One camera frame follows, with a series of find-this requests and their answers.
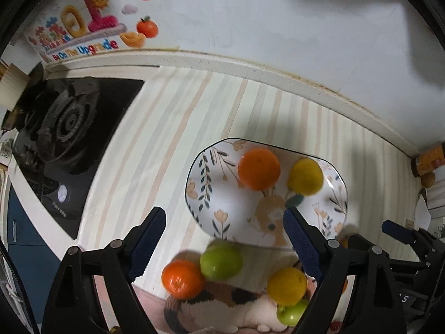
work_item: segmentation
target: gas stove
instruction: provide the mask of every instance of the gas stove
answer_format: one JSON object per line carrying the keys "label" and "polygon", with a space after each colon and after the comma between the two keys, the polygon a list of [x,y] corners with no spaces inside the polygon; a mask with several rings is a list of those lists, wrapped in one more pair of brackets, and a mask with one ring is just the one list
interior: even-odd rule
{"label": "gas stove", "polygon": [[143,83],[48,80],[26,112],[14,157],[37,198],[73,239],[106,147]]}

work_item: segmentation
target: wall trim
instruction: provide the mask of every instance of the wall trim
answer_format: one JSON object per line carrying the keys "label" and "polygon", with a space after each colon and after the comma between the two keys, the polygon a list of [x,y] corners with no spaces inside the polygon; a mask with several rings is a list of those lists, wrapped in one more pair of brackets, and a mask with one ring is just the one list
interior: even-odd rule
{"label": "wall trim", "polygon": [[[361,105],[321,84],[314,83],[297,75],[275,70],[266,65],[191,51],[138,50],[98,54],[69,60],[50,65],[47,67],[47,70],[52,73],[49,78],[60,78],[67,76],[67,70],[73,69],[157,65],[209,70],[274,86],[318,103],[353,120],[379,135],[409,157],[415,157],[419,154],[419,150],[413,143],[406,140],[381,118]],[[113,74],[113,70],[116,72],[115,69],[110,68],[110,74]],[[142,72],[140,69],[137,70],[139,73],[136,75],[140,75]]]}

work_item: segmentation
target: yellow lemon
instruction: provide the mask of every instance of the yellow lemon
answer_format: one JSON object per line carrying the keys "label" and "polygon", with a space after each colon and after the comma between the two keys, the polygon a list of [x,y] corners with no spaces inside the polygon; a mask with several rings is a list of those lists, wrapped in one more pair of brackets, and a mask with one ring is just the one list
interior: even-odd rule
{"label": "yellow lemon", "polygon": [[295,267],[286,267],[273,274],[268,280],[268,295],[278,304],[292,306],[306,293],[306,276]]}
{"label": "yellow lemon", "polygon": [[294,164],[288,179],[289,189],[303,196],[311,196],[322,186],[323,172],[316,161],[303,158]]}

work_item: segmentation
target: blue cabinet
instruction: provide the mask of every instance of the blue cabinet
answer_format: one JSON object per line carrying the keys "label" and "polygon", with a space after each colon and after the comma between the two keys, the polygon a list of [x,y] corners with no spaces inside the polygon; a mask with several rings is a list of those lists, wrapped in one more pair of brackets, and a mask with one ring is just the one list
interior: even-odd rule
{"label": "blue cabinet", "polygon": [[8,253],[25,286],[36,322],[41,323],[60,261],[48,246],[9,245]]}
{"label": "blue cabinet", "polygon": [[8,202],[8,244],[46,245],[26,215],[13,186],[9,191]]}
{"label": "blue cabinet", "polygon": [[23,281],[36,322],[41,323],[60,260],[31,223],[12,186],[8,203],[8,252]]}

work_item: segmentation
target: green apple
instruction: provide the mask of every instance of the green apple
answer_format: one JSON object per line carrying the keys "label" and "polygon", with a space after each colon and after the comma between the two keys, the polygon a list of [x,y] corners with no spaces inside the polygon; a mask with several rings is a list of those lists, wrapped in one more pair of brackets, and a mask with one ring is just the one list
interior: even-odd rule
{"label": "green apple", "polygon": [[226,280],[243,267],[239,251],[228,245],[211,245],[199,259],[201,273],[208,280]]}
{"label": "green apple", "polygon": [[225,240],[215,240],[212,243],[210,243],[210,245],[207,246],[206,252],[214,250],[214,249],[221,249],[221,248],[231,248],[231,249],[236,249],[236,246],[231,243],[231,242],[227,242]]}
{"label": "green apple", "polygon": [[277,318],[284,325],[295,326],[303,316],[309,302],[305,299],[300,300],[297,305],[282,306],[278,305]]}

